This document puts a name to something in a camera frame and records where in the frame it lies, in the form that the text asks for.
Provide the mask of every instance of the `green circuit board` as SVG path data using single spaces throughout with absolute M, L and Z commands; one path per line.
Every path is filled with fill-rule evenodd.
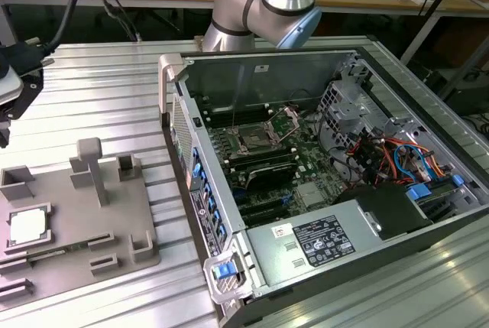
M 212 145 L 248 226 L 258 226 L 330 206 L 346 189 L 338 171 L 321 150 L 313 124 L 301 117 L 298 122 L 299 128 L 280 143 L 270 143 L 264 122 L 208 128 Z M 286 115 L 278 115 L 271 123 L 280 138 L 294 128 Z M 270 150 L 285 148 L 295 148 L 293 163 L 296 164 L 296 171 L 289 181 L 274 189 L 249 190 L 246 187 L 246 176 L 255 167 L 250 166 L 241 173 L 226 165 L 230 158 L 246 158 L 250 154 L 266 154 Z M 274 205 L 275 213 L 270 212 L 271 204 Z

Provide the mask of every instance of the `gray plastic post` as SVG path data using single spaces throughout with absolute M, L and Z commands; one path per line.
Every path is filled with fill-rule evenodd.
M 78 158 L 89 165 L 92 173 L 93 184 L 99 198 L 100 206 L 108 204 L 107 192 L 105 191 L 102 174 L 100 172 L 99 159 L 102 158 L 102 143 L 99 138 L 80 139 L 76 143 Z
M 27 182 L 33 180 L 34 177 L 26 166 L 0 170 L 0 193 L 8 202 L 32 198 Z
M 151 238 L 151 233 L 146 230 L 146 246 L 141 248 L 138 247 L 140 243 L 135 243 L 132 235 L 129 235 L 129 254 L 132 257 L 134 263 L 139 263 L 140 261 L 145 261 L 149 259 L 154 254 L 153 239 Z

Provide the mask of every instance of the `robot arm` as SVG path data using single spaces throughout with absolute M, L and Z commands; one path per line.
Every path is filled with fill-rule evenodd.
M 254 34 L 280 49 L 301 47 L 321 18 L 315 0 L 215 0 L 204 51 L 250 50 Z

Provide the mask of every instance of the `power supply label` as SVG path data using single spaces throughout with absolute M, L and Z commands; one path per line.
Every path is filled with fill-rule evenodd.
M 334 215 L 294 227 L 293 233 L 313 267 L 355 252 L 345 230 Z

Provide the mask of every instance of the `blue clip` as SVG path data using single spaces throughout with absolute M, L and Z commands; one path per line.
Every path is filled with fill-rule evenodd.
M 225 278 L 237 275 L 238 270 L 236 269 L 235 264 L 230 261 L 214 268 L 214 274 L 218 280 L 223 280 Z
M 455 183 L 455 185 L 456 185 L 457 187 L 461 187 L 462 185 L 464 185 L 464 184 L 465 184 L 465 180 L 464 180 L 464 178 L 463 178 L 463 177 L 461 177 L 460 175 L 454 175 L 454 176 L 452 177 L 452 180 L 453 180 L 453 182 Z
M 431 190 L 425 184 L 415 184 L 406 194 L 411 200 L 418 200 L 419 198 L 431 195 Z

